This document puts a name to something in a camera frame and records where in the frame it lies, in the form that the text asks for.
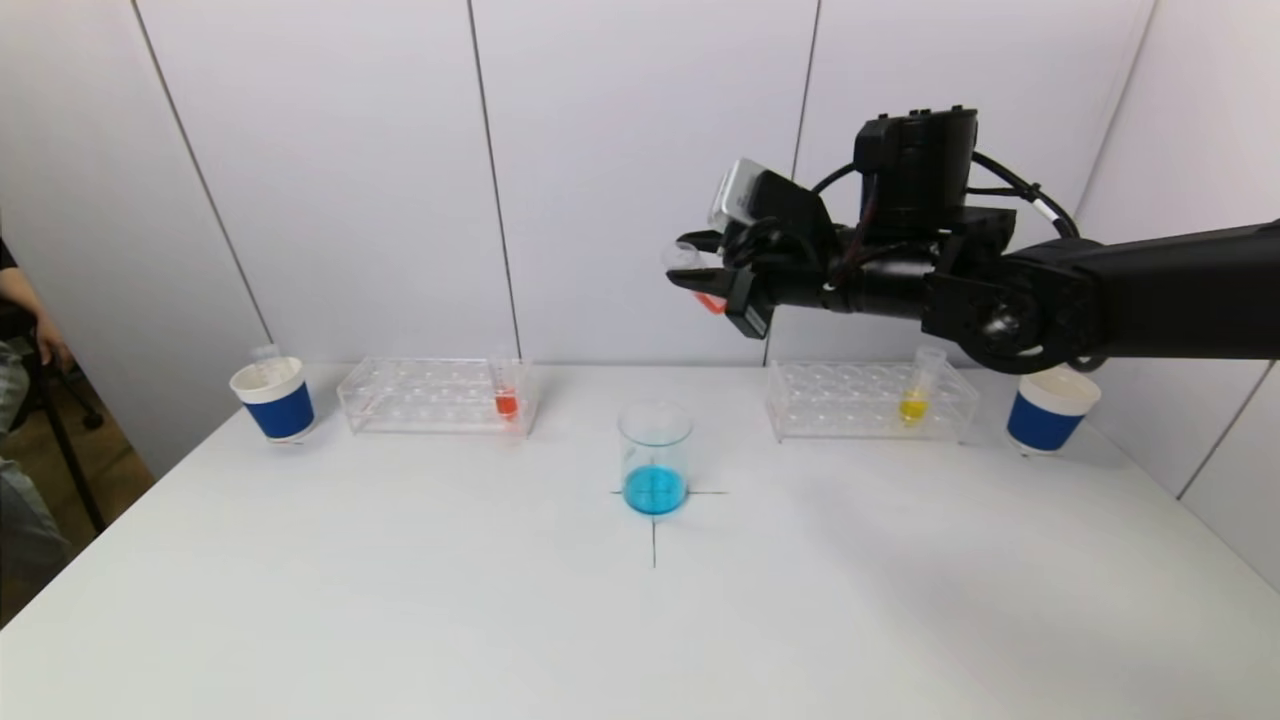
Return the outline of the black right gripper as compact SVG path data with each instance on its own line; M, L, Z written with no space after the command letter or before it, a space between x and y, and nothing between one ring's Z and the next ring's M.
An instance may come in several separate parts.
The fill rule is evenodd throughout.
M724 237L714 229L681 234L676 243L699 252L721 254L722 268L669 269L667 279L681 290L726 299L724 315L744 336L764 340L777 307L842 313L851 309L841 290L831 290L835 268L844 260L855 228L840 223L826 240L796 236L777 218L750 225L732 223Z

